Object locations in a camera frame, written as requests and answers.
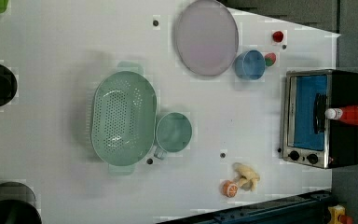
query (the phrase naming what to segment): toaster oven knob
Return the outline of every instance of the toaster oven knob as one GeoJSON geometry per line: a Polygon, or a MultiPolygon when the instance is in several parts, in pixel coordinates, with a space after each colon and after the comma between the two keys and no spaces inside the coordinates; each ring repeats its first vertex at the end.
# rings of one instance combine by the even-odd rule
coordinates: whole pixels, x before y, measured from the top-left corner
{"type": "Polygon", "coordinates": [[[298,158],[300,158],[300,154],[298,154],[298,152],[296,152],[296,151],[292,151],[292,152],[289,154],[289,157],[290,157],[290,159],[292,159],[293,161],[297,161],[298,158]]]}
{"type": "Polygon", "coordinates": [[[314,164],[318,163],[318,156],[315,154],[310,154],[307,157],[307,160],[310,162],[310,164],[314,165],[314,164]]]}

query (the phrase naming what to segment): toaster oven window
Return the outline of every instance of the toaster oven window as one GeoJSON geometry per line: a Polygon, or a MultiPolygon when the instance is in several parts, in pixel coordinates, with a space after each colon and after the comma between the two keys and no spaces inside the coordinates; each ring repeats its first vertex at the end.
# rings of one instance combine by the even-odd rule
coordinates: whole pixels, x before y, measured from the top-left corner
{"type": "Polygon", "coordinates": [[[327,76],[292,77],[289,123],[289,135],[293,141],[290,147],[300,147],[310,150],[324,150],[324,132],[315,132],[315,101],[318,95],[326,95],[327,76]]]}

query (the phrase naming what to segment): mint green cup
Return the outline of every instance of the mint green cup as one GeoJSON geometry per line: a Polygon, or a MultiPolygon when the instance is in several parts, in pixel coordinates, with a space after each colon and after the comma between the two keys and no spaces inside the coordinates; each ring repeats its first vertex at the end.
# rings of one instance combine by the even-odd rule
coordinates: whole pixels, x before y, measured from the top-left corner
{"type": "Polygon", "coordinates": [[[190,120],[185,115],[180,113],[165,115],[156,128],[158,148],[154,156],[164,160],[167,152],[182,151],[190,142],[192,134],[190,120]]]}

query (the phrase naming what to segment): toaster oven door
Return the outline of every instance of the toaster oven door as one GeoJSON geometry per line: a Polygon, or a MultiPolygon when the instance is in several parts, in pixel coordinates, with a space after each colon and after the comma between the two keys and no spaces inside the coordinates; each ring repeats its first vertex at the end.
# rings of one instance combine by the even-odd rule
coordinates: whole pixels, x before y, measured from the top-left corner
{"type": "Polygon", "coordinates": [[[288,146],[324,150],[327,76],[290,77],[288,146]]]}

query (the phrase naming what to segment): oven handle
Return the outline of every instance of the oven handle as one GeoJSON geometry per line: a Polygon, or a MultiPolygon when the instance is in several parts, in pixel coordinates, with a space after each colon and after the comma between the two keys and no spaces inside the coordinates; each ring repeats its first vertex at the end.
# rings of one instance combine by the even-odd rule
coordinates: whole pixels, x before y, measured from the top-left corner
{"type": "Polygon", "coordinates": [[[313,131],[316,134],[324,132],[326,99],[326,95],[316,94],[313,105],[313,131]]]}

